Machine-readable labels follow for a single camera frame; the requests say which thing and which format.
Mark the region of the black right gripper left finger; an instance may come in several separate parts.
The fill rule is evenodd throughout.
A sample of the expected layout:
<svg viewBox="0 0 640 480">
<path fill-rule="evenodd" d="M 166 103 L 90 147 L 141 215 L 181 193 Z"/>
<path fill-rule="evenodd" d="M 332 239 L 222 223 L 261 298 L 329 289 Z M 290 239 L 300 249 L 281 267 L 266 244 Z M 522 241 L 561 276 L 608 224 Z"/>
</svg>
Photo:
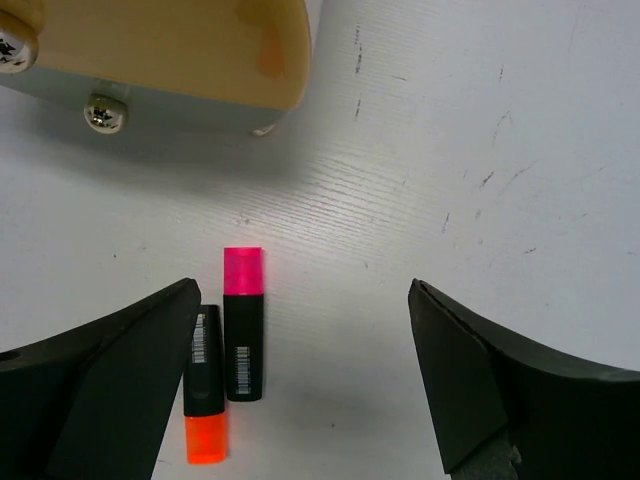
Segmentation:
<svg viewBox="0 0 640 480">
<path fill-rule="evenodd" d="M 149 479 L 200 307 L 182 279 L 1 355 L 4 479 Z"/>
</svg>

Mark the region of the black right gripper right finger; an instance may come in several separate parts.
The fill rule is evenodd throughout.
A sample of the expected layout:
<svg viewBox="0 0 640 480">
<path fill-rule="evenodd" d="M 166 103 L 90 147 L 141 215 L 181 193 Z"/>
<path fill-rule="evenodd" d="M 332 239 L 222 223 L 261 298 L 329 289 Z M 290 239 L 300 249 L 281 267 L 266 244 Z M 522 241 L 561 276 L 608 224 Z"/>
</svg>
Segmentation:
<svg viewBox="0 0 640 480">
<path fill-rule="evenodd" d="M 639 375 L 498 325 L 414 280 L 411 327 L 453 479 L 635 479 Z"/>
</svg>

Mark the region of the orange highlighter marker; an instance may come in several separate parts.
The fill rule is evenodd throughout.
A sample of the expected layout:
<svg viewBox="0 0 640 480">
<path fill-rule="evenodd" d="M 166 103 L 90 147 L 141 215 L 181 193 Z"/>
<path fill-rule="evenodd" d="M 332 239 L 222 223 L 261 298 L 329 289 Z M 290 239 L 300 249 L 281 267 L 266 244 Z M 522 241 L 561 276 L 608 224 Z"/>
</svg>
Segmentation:
<svg viewBox="0 0 640 480">
<path fill-rule="evenodd" d="M 191 465 L 222 462 L 228 452 L 220 310 L 202 305 L 183 374 L 186 456 Z"/>
</svg>

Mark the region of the pink highlighter marker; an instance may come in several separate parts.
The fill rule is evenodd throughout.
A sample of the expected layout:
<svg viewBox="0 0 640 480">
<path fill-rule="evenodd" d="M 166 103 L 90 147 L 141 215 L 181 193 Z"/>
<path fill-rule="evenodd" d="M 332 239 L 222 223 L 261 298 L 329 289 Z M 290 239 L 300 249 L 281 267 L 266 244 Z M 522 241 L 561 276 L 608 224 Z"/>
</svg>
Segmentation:
<svg viewBox="0 0 640 480">
<path fill-rule="evenodd" d="M 254 402 L 264 389 L 264 251 L 226 247 L 223 334 L 227 399 Z"/>
</svg>

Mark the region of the cream round drawer organizer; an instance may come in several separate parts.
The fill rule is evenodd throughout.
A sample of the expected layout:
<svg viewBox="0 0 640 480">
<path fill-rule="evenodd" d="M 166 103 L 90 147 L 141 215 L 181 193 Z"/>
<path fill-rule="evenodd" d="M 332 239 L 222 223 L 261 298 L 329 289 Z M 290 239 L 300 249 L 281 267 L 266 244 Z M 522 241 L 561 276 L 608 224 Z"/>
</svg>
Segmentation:
<svg viewBox="0 0 640 480">
<path fill-rule="evenodd" d="M 95 132 L 268 134 L 304 96 L 318 1 L 5 1 L 1 84 Z"/>
</svg>

